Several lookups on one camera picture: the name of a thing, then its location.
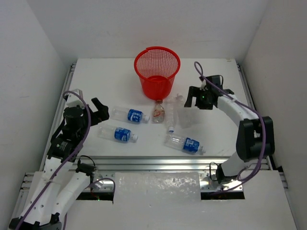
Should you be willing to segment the blue label bottle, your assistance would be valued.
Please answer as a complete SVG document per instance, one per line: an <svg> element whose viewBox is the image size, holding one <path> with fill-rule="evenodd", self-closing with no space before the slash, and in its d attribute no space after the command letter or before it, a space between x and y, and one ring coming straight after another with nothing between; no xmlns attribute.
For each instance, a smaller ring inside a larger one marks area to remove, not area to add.
<svg viewBox="0 0 307 230"><path fill-rule="evenodd" d="M101 125L97 136L99 138L122 143L137 142L138 140L138 135L133 133L131 130L107 124Z"/></svg>
<svg viewBox="0 0 307 230"><path fill-rule="evenodd" d="M148 123L150 121L150 116L145 115L142 111L119 106L112 108L110 116L114 120L135 124Z"/></svg>
<svg viewBox="0 0 307 230"><path fill-rule="evenodd" d="M199 141L175 133L167 134L165 136L164 144L172 149L192 155L203 155L206 152L204 145Z"/></svg>

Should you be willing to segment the clear crushed bottle blue cap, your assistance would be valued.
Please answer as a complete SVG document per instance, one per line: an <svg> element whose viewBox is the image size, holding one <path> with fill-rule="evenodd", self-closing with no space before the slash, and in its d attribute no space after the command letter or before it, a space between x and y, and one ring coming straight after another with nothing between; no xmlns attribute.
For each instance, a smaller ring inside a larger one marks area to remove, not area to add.
<svg viewBox="0 0 307 230"><path fill-rule="evenodd" d="M177 102L175 97L166 100L165 107L165 125L168 132L173 133L177 123Z"/></svg>

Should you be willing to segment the red label small bottle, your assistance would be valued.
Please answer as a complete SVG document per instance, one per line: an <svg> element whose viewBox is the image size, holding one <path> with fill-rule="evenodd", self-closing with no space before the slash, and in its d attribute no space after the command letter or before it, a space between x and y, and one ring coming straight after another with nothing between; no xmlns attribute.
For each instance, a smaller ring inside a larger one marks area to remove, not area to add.
<svg viewBox="0 0 307 230"><path fill-rule="evenodd" d="M160 124L163 123L165 119L165 109L163 107L163 101L155 101L153 109L153 123Z"/></svg>

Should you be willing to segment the clear bottle white cap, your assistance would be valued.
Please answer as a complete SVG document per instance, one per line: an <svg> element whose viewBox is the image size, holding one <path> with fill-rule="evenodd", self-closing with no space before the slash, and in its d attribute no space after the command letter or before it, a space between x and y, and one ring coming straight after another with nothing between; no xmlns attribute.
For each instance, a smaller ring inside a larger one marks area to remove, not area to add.
<svg viewBox="0 0 307 230"><path fill-rule="evenodd" d="M175 97L171 99L171 102L173 102L178 107L184 107L186 99L184 98L183 95L177 94Z"/></svg>

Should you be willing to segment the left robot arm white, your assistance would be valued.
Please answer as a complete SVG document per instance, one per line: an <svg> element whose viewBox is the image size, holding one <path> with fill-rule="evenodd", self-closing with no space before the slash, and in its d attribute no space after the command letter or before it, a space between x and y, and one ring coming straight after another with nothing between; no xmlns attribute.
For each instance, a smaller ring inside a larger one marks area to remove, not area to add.
<svg viewBox="0 0 307 230"><path fill-rule="evenodd" d="M109 119L108 107L97 98L91 99L97 108L93 112L83 101L72 102L65 97L67 107L63 119L51 137L43 173L38 185L19 217L10 221L11 230L63 230L67 212L94 177L95 166L78 163L71 180L61 184L74 164L89 133L89 128Z"/></svg>

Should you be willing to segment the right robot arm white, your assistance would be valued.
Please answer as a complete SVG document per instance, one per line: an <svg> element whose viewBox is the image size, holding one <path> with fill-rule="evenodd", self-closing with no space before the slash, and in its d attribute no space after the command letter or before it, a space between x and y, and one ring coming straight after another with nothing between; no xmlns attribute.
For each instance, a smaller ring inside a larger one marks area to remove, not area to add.
<svg viewBox="0 0 307 230"><path fill-rule="evenodd" d="M261 161L275 152L273 121L268 116L260 116L255 110L241 103L230 89L218 90L214 87L190 86L185 107L191 107L192 99L196 107L223 111L238 127L236 151L215 171L219 184L239 180L247 182L261 168Z"/></svg>

